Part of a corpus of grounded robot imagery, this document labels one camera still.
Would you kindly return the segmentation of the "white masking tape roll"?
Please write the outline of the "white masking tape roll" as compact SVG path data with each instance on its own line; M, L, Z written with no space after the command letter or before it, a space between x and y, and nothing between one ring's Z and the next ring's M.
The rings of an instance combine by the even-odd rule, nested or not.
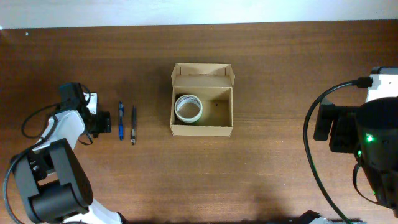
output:
M195 95L182 95L176 100L174 111L180 121L194 123L202 116L203 104Z

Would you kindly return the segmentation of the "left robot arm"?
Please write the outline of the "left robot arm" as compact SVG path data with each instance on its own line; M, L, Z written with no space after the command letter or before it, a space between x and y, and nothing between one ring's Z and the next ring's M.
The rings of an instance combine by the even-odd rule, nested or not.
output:
M98 110L98 95L80 83L60 88L45 129L33 146L11 159L4 179L13 176L25 212L34 223L125 223L119 212L93 197L89 179L73 152L82 135L111 132L110 113Z

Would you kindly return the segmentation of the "blue pen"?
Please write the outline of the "blue pen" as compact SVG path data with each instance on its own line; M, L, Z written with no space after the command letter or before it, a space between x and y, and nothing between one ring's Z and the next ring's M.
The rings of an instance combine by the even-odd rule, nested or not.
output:
M124 125L123 125L123 117L124 117L124 105L122 101L119 101L119 139L122 141L124 139Z

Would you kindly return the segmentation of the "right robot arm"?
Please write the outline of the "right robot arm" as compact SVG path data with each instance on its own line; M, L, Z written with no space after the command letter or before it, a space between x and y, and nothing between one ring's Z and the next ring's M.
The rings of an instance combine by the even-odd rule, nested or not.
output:
M361 106L337 106L327 95L346 87L367 89ZM315 168L308 143L308 124L318 110L313 138L328 141L331 152L354 155L353 184L362 169L375 195L374 204L397 213L397 67L374 67L368 77L340 83L322 93L310 106L303 126L308 162L322 194L335 212L347 217L327 194Z

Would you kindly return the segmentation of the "black pen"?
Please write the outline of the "black pen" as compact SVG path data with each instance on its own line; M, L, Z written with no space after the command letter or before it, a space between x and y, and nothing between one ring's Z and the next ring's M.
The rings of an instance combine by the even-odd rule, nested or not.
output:
M131 129L131 143L136 144L136 107L132 107L132 129Z

